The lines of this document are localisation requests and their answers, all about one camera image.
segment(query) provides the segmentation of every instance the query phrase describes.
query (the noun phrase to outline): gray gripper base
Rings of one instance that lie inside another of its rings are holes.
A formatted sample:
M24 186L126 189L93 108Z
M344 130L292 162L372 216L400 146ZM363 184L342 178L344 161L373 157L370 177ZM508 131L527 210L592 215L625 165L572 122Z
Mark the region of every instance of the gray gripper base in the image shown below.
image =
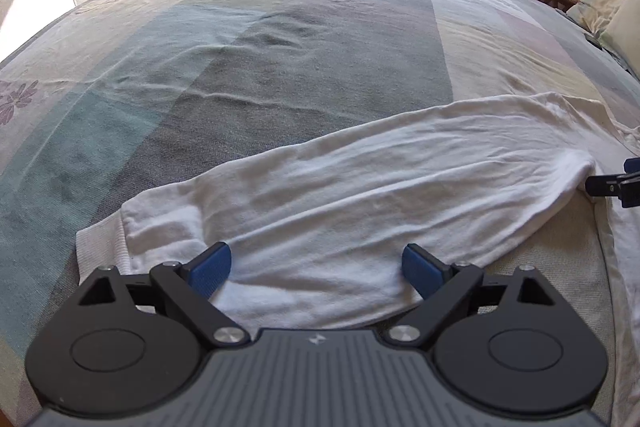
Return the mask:
M265 330L251 346L215 352L182 394L155 410L95 420L44 410L33 427L601 427L590 412L525 422L454 397L417 351L368 330Z

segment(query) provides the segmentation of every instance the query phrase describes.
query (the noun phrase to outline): silver pivot screw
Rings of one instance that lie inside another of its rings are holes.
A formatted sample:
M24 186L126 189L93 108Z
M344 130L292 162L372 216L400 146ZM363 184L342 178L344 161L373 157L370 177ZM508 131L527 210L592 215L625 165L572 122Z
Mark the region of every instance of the silver pivot screw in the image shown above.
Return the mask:
M244 340L244 331L240 328L220 328L213 334L213 338L224 344L237 344Z
M398 342L413 342L420 337L420 330L413 326L394 326L389 330L389 336Z

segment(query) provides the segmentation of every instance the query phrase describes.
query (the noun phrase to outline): bedsheet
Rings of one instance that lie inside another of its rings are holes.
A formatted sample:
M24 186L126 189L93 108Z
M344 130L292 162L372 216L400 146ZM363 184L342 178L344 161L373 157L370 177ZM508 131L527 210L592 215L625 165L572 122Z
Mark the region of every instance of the bedsheet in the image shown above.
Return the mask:
M400 112L550 90L600 100L616 121L640 124L638 82L535 0L76 7L0 63L0 407L16 427L37 411L22 361L78 283L75 233L140 191ZM586 248L594 264L572 266L594 271L589 281L602 290L597 235L593 223L581 226L588 245L561 251ZM555 246L540 241L531 248L542 264L557 262L548 259ZM608 419L619 339L600 293L583 306L597 308L588 322L614 366L599 398Z

